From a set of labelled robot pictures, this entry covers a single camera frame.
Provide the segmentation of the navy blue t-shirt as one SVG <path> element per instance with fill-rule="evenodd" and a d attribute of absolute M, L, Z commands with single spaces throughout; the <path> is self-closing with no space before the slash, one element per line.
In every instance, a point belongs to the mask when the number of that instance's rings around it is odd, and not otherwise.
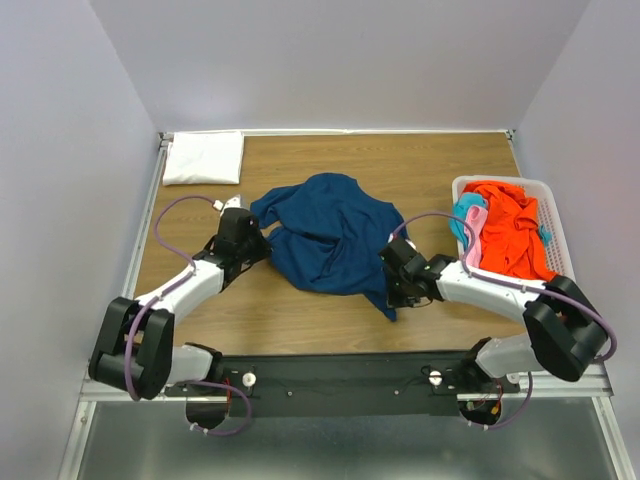
<path fill-rule="evenodd" d="M 305 182 L 270 190 L 250 206 L 268 235 L 271 263 L 294 287 L 315 293 L 363 295 L 394 322 L 378 253 L 404 218 L 375 199 L 356 179 L 316 174 Z"/>

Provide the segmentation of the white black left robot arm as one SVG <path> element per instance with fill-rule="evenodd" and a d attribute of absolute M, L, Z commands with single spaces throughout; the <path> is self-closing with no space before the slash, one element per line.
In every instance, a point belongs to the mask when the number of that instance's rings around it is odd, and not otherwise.
<path fill-rule="evenodd" d="M 271 253 L 258 218 L 243 208 L 223 211 L 218 232 L 185 270 L 135 299 L 117 297 L 106 308 L 89 377 L 151 400 L 167 385 L 188 383 L 201 395 L 222 380 L 222 354 L 199 344 L 173 345 L 175 327 L 206 300 Z"/>

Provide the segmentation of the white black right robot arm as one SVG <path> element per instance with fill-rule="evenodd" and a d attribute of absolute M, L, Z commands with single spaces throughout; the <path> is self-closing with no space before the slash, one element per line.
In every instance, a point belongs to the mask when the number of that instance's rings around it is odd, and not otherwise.
<path fill-rule="evenodd" d="M 393 238 L 379 257 L 393 308 L 413 307 L 422 299 L 448 301 L 524 326 L 520 335 L 478 341 L 453 367 L 452 381 L 471 391 L 521 372 L 546 371 L 576 382 L 604 346 L 615 344 L 593 305 L 568 277 L 545 282 L 483 273 L 447 255 L 425 259 L 401 237 Z"/>

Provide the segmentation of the pink t-shirt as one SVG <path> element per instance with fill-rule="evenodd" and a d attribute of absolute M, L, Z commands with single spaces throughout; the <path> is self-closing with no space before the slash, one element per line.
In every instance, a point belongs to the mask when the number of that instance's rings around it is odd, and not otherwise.
<path fill-rule="evenodd" d="M 466 263 L 473 268 L 479 268 L 482 260 L 481 233 L 487 218 L 488 209 L 480 205 L 472 205 L 466 212 L 463 233 L 467 246 L 464 248 L 464 254 Z"/>

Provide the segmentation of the turquoise t-shirt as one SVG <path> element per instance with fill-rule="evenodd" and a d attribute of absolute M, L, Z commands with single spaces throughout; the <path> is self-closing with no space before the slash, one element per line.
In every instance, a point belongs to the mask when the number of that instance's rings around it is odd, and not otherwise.
<path fill-rule="evenodd" d="M 452 214 L 457 218 L 465 221 L 466 212 L 472 205 L 480 205 L 488 209 L 487 200 L 478 193 L 463 193 L 460 198 L 454 203 L 452 208 Z M 457 219 L 449 220 L 449 227 L 462 244 L 463 249 L 467 246 L 467 241 L 464 239 L 463 226 L 464 224 Z"/>

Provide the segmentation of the folded white t-shirt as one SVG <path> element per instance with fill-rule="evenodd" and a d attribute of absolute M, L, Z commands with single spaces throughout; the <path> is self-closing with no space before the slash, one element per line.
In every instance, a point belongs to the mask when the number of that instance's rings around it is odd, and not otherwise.
<path fill-rule="evenodd" d="M 244 135 L 175 133 L 168 149 L 162 183 L 168 185 L 240 183 Z"/>

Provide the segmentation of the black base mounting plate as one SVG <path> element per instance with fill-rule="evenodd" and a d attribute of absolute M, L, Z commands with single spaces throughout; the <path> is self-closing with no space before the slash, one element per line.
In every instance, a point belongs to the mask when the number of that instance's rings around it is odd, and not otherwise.
<path fill-rule="evenodd" d="M 221 377 L 235 390 L 222 396 L 233 417 L 456 416 L 464 394 L 519 392 L 506 378 L 463 378 L 464 357 L 457 350 L 229 355 Z"/>

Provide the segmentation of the orange t-shirt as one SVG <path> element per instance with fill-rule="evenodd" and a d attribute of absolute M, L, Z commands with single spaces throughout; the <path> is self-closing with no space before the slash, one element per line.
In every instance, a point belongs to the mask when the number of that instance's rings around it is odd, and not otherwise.
<path fill-rule="evenodd" d="M 480 269 L 525 280 L 553 279 L 556 273 L 547 267 L 539 234 L 536 198 L 519 186 L 498 181 L 469 183 L 463 192 L 478 193 L 488 202 Z"/>

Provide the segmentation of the white plastic laundry basket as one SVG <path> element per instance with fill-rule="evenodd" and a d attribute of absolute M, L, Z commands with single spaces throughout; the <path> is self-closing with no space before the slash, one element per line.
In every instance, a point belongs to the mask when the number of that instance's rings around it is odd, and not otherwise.
<path fill-rule="evenodd" d="M 545 246 L 547 267 L 563 276 L 575 280 L 575 273 L 571 261 L 564 230 L 556 206 L 555 198 L 550 187 L 542 181 L 509 176 L 463 175 L 452 181 L 452 200 L 456 203 L 467 184 L 476 181 L 498 181 L 521 187 L 528 197 L 538 200 L 538 221 L 545 232 L 551 234 Z"/>

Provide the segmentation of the aluminium frame rail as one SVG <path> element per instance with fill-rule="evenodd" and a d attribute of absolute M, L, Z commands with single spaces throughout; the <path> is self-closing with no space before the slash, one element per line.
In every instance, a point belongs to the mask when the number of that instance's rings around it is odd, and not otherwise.
<path fill-rule="evenodd" d="M 120 294 L 124 296 L 131 295 L 137 284 L 153 206 L 166 160 L 168 143 L 168 140 L 165 139 L 166 136 L 167 134 L 165 132 L 158 132 L 156 134 L 156 157 L 153 162 L 153 169 L 151 170 L 150 179 L 143 183 L 144 202 L 142 203 L 140 212 L 135 217 L 134 243 L 133 246 L 127 250 L 127 269 L 122 287 L 120 288 Z M 77 479 L 79 477 L 97 404 L 101 402 L 100 399 L 95 400 L 89 392 L 86 392 L 89 391 L 91 387 L 92 380 L 89 378 L 88 373 L 85 373 L 80 386 L 77 408 L 65 447 L 58 479 Z"/>

